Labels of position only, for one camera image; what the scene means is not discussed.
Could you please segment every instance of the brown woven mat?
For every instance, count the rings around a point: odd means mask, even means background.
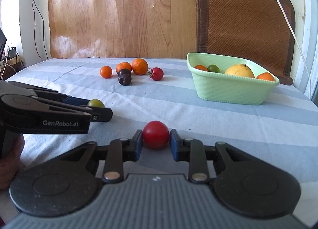
[[[295,30],[295,11],[280,0]],[[197,52],[252,60],[291,85],[294,38],[276,0],[197,0]]]

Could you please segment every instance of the yellow fruit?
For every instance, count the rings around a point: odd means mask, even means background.
[[[247,65],[243,65],[243,64],[237,64],[237,65],[229,67],[225,71],[225,74],[255,78],[252,70],[250,70],[250,68]]]

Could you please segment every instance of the plastic basket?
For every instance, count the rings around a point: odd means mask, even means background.
[[[236,64],[246,64],[255,77],[265,72],[270,73],[258,64],[243,58],[189,53],[187,64],[192,73],[198,96],[206,101],[260,105],[272,89],[279,84],[279,79],[274,75],[275,82],[224,74],[229,67]],[[221,73],[201,71],[194,68],[196,65],[205,67],[217,65]]]

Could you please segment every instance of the wood grain board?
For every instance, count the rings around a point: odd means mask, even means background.
[[[53,58],[186,58],[196,0],[48,0]]]

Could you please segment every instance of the orange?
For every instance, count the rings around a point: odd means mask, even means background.
[[[130,65],[130,63],[128,63],[128,62],[122,62],[122,63],[120,63],[120,64],[118,64],[118,65],[116,66],[116,73],[118,74],[118,72],[119,72],[121,69],[124,69],[124,68],[128,69],[128,70],[131,72],[131,65]]]
[[[257,76],[256,78],[257,78],[257,79],[262,79],[262,80],[268,80],[268,81],[273,81],[273,82],[275,82],[274,76],[272,76],[270,73],[260,74],[260,75]]]
[[[208,71],[208,69],[205,66],[202,66],[202,65],[196,65],[194,68],[202,70],[202,71]]]
[[[137,58],[131,63],[131,68],[136,75],[144,75],[148,72],[148,63],[142,58]]]
[[[100,70],[100,75],[103,78],[110,78],[112,76],[112,68],[110,66],[103,66]]]

